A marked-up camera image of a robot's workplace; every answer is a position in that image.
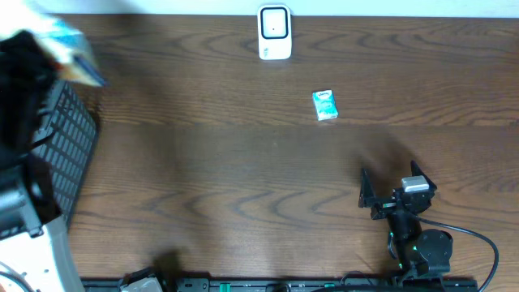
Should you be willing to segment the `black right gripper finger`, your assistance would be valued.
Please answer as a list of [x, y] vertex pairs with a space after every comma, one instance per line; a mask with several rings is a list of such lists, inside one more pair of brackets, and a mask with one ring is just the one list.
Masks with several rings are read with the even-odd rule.
[[371, 180], [369, 178], [367, 169], [362, 168], [361, 171], [361, 187], [358, 200], [358, 206], [360, 208], [371, 208], [377, 201]]
[[421, 168], [418, 166], [418, 163], [415, 160], [412, 160], [410, 162], [410, 168], [411, 168], [411, 174], [413, 176], [423, 176], [426, 180], [426, 182], [429, 185], [430, 191], [436, 191], [437, 186], [429, 179], [429, 177], [421, 170]]

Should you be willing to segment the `teal tissue pack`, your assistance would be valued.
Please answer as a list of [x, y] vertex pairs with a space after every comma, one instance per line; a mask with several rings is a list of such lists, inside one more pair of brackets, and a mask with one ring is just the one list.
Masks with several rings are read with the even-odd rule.
[[313, 92], [312, 100], [318, 121], [324, 121], [338, 117], [339, 113], [332, 90], [328, 89], [319, 92]]

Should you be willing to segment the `grey plastic basket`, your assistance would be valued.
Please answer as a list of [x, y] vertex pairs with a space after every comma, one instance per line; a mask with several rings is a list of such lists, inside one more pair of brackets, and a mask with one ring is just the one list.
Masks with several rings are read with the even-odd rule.
[[49, 135], [52, 139], [32, 153], [48, 163], [54, 198], [70, 225], [97, 144], [97, 123], [72, 86], [63, 80], [50, 89], [41, 112], [44, 117], [34, 140]]

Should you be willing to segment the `yellow snack bag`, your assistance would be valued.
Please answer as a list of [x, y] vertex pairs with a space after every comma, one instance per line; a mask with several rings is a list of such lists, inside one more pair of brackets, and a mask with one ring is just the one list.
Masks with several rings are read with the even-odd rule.
[[58, 67], [61, 79], [103, 87], [106, 80], [99, 70], [86, 36], [63, 19], [31, 7], [27, 1], [1, 2], [1, 39], [25, 31]]

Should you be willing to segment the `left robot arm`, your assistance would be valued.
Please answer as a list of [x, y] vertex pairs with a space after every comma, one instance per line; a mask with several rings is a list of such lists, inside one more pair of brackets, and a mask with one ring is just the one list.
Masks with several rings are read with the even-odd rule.
[[1, 288], [82, 291], [48, 164], [33, 137], [57, 78], [33, 35], [1, 42]]

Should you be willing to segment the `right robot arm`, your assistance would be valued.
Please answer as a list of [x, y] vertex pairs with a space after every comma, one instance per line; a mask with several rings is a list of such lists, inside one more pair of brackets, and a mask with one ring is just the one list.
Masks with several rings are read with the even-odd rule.
[[420, 281], [440, 281], [450, 271], [453, 237], [442, 230], [423, 230], [418, 215], [431, 207], [437, 186], [415, 161], [410, 162], [411, 175], [401, 180], [392, 194], [379, 197], [366, 169], [358, 206], [369, 208], [373, 220], [387, 220], [388, 250], [401, 271], [392, 276], [395, 286], [414, 285]]

